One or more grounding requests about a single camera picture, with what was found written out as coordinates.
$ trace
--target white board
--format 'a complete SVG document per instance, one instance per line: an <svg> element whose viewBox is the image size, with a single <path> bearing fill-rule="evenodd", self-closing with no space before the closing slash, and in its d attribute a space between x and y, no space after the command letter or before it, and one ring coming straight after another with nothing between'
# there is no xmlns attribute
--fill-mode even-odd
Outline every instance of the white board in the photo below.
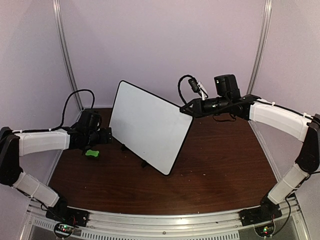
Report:
<svg viewBox="0 0 320 240"><path fill-rule="evenodd" d="M192 122L193 117L181 113L178 106L121 81L109 126L116 140L168 175Z"/></svg>

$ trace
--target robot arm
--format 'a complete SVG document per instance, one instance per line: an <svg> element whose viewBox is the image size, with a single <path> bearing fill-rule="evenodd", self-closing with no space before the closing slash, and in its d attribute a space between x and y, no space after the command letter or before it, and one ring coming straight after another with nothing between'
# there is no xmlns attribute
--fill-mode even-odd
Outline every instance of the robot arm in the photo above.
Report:
<svg viewBox="0 0 320 240"><path fill-rule="evenodd" d="M111 128L100 128L101 122L98 112L84 110L79 121L73 126L54 131L12 131L9 127L3 127L0 130L0 183L37 199L63 218L67 211L67 200L24 172L20 167L19 158L50 150L86 151L97 144L111 143Z"/></svg>
<svg viewBox="0 0 320 240"><path fill-rule="evenodd" d="M228 113L232 117L269 125L303 142L294 165L265 195L260 207L240 212L244 226L281 217L279 203L300 187L320 165L320 115L311 117L306 113L301 114L251 94L241 97L234 75L217 76L214 82L219 97L193 99L182 106L180 112L195 118Z"/></svg>

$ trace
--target brown table surface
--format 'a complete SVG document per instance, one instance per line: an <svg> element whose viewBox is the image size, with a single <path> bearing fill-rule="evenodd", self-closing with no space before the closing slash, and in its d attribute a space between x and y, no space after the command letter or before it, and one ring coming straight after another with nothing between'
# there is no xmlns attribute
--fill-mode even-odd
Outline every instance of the brown table surface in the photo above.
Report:
<svg viewBox="0 0 320 240"><path fill-rule="evenodd" d="M111 109L98 110L108 126ZM173 215L256 206L276 183L255 134L239 118L195 119L168 176L151 166L142 168L139 157L120 148L116 140L97 145L99 159L88 159L80 150L64 151L49 185L72 207Z"/></svg>

